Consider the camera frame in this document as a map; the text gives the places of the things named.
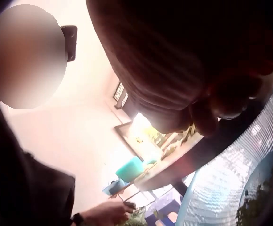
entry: blue container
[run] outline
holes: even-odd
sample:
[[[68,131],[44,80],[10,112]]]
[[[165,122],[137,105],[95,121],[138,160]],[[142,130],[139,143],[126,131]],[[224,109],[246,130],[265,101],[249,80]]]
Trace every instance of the blue container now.
[[[273,166],[273,94],[249,128],[194,174],[175,226],[236,226],[245,190],[251,199]],[[261,213],[269,217],[270,212]]]
[[[118,193],[123,187],[125,187],[125,182],[121,179],[111,183],[109,186],[103,189],[106,195],[114,195]]]
[[[132,182],[144,172],[142,161],[134,156],[128,163],[117,170],[116,175],[126,183]]]

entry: wristwatch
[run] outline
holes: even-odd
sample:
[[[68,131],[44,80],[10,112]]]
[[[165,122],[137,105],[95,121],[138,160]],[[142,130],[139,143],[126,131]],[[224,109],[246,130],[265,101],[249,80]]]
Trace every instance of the wristwatch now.
[[[84,219],[79,213],[76,213],[75,215],[73,215],[72,222],[75,223],[76,226],[84,226],[85,225]]]

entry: window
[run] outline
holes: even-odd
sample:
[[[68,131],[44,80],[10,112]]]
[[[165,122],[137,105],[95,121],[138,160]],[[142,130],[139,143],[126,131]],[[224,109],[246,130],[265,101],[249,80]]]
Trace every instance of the window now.
[[[116,101],[119,100],[121,94],[123,93],[123,90],[124,90],[124,86],[123,86],[123,84],[120,82],[120,83],[118,84],[118,87],[117,87],[115,93],[114,93],[114,99],[115,99]],[[128,94],[126,93],[125,98],[123,99],[122,104],[121,104],[122,107],[124,106],[124,104],[125,104],[127,98],[128,98]]]

